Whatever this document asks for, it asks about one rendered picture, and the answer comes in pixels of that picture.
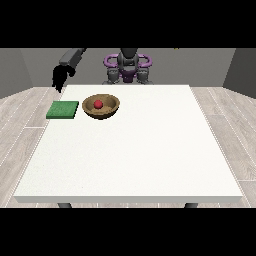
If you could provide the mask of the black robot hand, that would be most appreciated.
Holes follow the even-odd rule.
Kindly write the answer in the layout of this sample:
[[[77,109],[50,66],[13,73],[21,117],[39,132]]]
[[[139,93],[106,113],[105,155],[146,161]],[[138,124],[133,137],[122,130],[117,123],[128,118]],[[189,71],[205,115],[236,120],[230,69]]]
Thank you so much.
[[[53,69],[53,78],[52,86],[58,91],[61,92],[64,83],[67,80],[67,76],[73,77],[76,71],[73,67],[67,65],[58,65]]]

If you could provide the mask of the green square pad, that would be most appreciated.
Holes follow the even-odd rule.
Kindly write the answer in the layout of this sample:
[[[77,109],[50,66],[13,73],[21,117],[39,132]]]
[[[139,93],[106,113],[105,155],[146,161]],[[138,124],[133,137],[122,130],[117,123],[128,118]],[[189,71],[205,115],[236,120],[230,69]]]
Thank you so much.
[[[47,119],[73,119],[75,117],[78,101],[54,101],[47,114]]]

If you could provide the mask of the brown wooden bowl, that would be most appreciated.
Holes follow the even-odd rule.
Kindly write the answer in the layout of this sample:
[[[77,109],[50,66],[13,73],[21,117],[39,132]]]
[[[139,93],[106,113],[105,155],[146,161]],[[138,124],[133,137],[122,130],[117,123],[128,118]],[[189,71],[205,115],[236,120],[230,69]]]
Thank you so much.
[[[101,109],[94,107],[94,102],[100,100],[103,103]],[[94,119],[103,120],[113,116],[119,109],[120,101],[117,97],[110,94],[96,94],[87,97],[82,103],[83,111]]]

